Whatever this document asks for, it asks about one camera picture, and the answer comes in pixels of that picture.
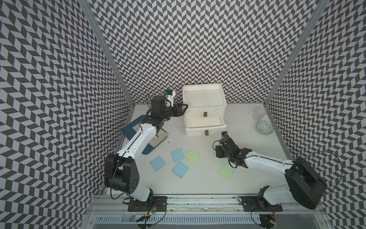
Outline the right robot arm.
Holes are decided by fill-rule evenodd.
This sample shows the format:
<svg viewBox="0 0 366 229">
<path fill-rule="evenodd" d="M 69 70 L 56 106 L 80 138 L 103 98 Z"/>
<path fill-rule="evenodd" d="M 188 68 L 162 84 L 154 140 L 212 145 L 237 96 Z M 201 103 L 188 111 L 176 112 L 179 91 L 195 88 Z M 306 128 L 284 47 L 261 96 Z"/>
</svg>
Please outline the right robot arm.
<svg viewBox="0 0 366 229">
<path fill-rule="evenodd" d="M 266 185 L 256 196 L 240 198 L 245 211 L 280 211 L 281 204 L 288 203 L 314 210 L 326 192 L 325 179 L 302 157 L 282 160 L 262 155 L 248 148 L 239 148 L 227 135 L 213 143 L 213 150 L 217 158 L 226 158 L 233 169 L 257 169 L 286 181 L 283 185 Z"/>
</svg>

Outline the aluminium front rail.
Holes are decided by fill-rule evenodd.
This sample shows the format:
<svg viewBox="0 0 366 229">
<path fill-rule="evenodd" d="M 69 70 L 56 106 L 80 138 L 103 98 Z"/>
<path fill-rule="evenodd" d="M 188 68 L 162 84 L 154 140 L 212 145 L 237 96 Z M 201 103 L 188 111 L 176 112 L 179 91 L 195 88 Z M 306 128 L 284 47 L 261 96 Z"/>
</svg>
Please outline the aluminium front rail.
<svg viewBox="0 0 366 229">
<path fill-rule="evenodd" d="M 241 194 L 230 195 L 178 195 L 166 194 L 167 197 L 167 213 L 245 213 L 245 210 L 254 210 L 255 213 L 264 214 L 264 211 L 249 207 L 239 202 L 238 198 Z M 109 195 L 96 195 L 90 201 L 90 205 L 85 212 L 86 214 L 97 213 L 127 213 L 129 200 L 127 196 L 120 196 L 118 199 L 112 199 Z M 282 204 L 282 211 L 276 211 L 280 214 L 322 214 L 326 213 L 322 206 L 316 207 L 314 210 L 295 203 Z"/>
</svg>

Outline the clear drinking glass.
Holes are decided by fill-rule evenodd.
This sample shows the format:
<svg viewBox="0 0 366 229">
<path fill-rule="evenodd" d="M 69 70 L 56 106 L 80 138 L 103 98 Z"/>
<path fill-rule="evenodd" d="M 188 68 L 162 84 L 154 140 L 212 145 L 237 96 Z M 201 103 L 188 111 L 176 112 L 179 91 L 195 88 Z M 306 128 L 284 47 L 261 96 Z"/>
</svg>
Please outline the clear drinking glass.
<svg viewBox="0 0 366 229">
<path fill-rule="evenodd" d="M 265 108 L 258 106 L 254 109 L 252 118 L 254 121 L 258 122 L 258 121 L 262 120 L 265 115 L 266 115 Z"/>
</svg>

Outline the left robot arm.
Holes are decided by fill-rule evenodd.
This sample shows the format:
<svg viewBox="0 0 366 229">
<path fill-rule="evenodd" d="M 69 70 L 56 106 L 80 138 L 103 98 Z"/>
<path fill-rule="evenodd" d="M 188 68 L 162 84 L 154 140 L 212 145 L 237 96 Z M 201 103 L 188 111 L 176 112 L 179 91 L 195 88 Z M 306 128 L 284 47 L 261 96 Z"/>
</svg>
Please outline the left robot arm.
<svg viewBox="0 0 366 229">
<path fill-rule="evenodd" d="M 144 149 L 172 117 L 180 117 L 188 109 L 187 104 L 174 104 L 165 95 L 154 96 L 151 108 L 146 112 L 138 131 L 116 154 L 109 154 L 104 160 L 104 185 L 110 190 L 122 191 L 140 202 L 150 202 L 153 191 L 140 183 L 136 164 Z"/>
</svg>

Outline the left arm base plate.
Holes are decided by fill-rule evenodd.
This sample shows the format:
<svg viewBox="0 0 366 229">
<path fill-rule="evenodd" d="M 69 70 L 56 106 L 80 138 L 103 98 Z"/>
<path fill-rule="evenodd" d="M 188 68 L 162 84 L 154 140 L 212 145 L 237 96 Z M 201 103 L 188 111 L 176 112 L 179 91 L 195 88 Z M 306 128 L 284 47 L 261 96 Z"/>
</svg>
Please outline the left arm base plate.
<svg viewBox="0 0 366 229">
<path fill-rule="evenodd" d="M 132 199 L 128 204 L 128 212 L 148 212 L 153 208 L 156 208 L 156 212 L 165 212 L 167 199 L 167 196 L 153 196 L 146 202 Z"/>
</svg>

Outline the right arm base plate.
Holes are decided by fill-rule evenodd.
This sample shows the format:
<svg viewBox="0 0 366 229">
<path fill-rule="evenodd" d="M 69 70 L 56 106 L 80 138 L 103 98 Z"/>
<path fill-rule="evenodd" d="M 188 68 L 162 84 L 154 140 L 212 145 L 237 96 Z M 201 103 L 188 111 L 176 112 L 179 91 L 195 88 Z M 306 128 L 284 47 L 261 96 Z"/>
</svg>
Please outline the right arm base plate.
<svg viewBox="0 0 366 229">
<path fill-rule="evenodd" d="M 264 198 L 257 198 L 255 196 L 241 196 L 238 201 L 244 208 L 245 212 L 283 212 L 281 205 L 271 205 Z"/>
</svg>

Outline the blue sticky note far left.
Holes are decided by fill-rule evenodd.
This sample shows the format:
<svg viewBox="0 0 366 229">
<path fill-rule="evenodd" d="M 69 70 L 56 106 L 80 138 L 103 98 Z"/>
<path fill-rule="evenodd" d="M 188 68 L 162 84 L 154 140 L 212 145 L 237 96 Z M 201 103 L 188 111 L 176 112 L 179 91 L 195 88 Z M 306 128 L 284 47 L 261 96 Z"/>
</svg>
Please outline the blue sticky note far left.
<svg viewBox="0 0 366 229">
<path fill-rule="evenodd" d="M 153 170 L 157 172 L 166 165 L 166 162 L 161 156 L 157 156 L 150 162 L 150 165 L 152 166 Z"/>
</svg>

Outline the dark blue tray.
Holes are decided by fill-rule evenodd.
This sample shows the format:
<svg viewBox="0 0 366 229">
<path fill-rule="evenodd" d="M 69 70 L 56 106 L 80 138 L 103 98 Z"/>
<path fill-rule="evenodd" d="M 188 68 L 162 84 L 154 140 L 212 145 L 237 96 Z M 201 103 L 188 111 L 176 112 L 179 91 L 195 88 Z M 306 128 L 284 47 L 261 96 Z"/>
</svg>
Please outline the dark blue tray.
<svg viewBox="0 0 366 229">
<path fill-rule="evenodd" d="M 138 126 L 145 118 L 145 115 L 141 115 L 135 120 L 131 121 L 125 128 L 123 128 L 122 133 L 123 135 L 128 139 L 131 140 L 133 136 L 137 133 L 137 130 L 134 130 L 133 128 L 135 126 Z M 154 148 L 148 144 L 145 149 L 143 150 L 143 155 L 148 155 L 154 150 Z"/>
</svg>

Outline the blue sticky note lower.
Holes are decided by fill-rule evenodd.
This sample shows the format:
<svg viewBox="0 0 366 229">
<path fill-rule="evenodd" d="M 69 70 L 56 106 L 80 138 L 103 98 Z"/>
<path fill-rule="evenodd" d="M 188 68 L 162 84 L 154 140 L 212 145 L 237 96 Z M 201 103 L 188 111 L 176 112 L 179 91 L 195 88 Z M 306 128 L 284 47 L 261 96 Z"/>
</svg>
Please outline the blue sticky note lower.
<svg viewBox="0 0 366 229">
<path fill-rule="evenodd" d="M 184 163 L 179 161 L 174 168 L 172 169 L 172 172 L 177 175 L 180 179 L 182 179 L 185 174 L 188 172 L 189 167 L 186 166 Z"/>
</svg>

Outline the blue sticky note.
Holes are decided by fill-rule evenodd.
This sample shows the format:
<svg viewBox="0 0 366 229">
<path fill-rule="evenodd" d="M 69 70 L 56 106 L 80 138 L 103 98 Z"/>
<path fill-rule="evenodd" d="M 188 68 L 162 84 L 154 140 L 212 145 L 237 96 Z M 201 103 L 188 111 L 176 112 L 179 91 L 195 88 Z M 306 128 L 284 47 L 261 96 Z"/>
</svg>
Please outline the blue sticky note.
<svg viewBox="0 0 366 229">
<path fill-rule="evenodd" d="M 166 165 L 166 162 L 161 156 L 157 156 L 150 162 L 150 165 L 152 166 L 153 170 L 157 172 Z"/>
<path fill-rule="evenodd" d="M 179 161 L 174 168 L 172 169 L 172 172 L 177 175 L 180 179 L 182 179 L 185 174 L 188 172 L 189 167 L 186 166 L 184 163 Z"/>
<path fill-rule="evenodd" d="M 178 162 L 180 160 L 185 159 L 185 155 L 184 155 L 182 148 L 171 151 L 171 156 L 172 156 L 173 162 Z"/>
</svg>

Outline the white three-drawer plastic cabinet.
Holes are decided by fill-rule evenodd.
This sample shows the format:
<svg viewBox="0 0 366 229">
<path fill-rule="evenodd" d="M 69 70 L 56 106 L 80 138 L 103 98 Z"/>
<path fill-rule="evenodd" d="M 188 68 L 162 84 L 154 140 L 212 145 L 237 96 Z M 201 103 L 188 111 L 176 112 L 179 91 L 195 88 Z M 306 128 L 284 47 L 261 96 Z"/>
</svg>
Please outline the white three-drawer plastic cabinet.
<svg viewBox="0 0 366 229">
<path fill-rule="evenodd" d="M 223 117 L 227 101 L 221 84 L 185 85 L 183 103 L 188 105 L 186 119 Z"/>
</svg>

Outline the blue sticky note upper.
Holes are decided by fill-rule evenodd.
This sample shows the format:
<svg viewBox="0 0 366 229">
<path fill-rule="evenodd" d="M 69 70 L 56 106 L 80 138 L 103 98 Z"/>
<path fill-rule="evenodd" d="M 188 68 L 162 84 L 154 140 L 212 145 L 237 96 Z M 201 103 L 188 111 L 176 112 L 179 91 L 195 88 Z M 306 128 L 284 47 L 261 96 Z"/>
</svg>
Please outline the blue sticky note upper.
<svg viewBox="0 0 366 229">
<path fill-rule="evenodd" d="M 178 162 L 180 160 L 185 159 L 185 155 L 184 155 L 182 148 L 171 151 L 171 156 L 172 156 L 173 162 Z"/>
</svg>

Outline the white drawer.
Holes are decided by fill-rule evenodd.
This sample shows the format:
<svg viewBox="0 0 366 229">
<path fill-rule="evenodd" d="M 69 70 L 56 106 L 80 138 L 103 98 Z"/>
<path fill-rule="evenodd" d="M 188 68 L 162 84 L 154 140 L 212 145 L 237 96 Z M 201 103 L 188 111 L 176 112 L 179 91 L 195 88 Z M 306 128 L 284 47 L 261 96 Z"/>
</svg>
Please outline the white drawer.
<svg viewBox="0 0 366 229">
<path fill-rule="evenodd" d="M 208 136 L 225 130 L 223 117 L 204 117 L 185 119 L 185 133 L 187 136 Z"/>
</svg>

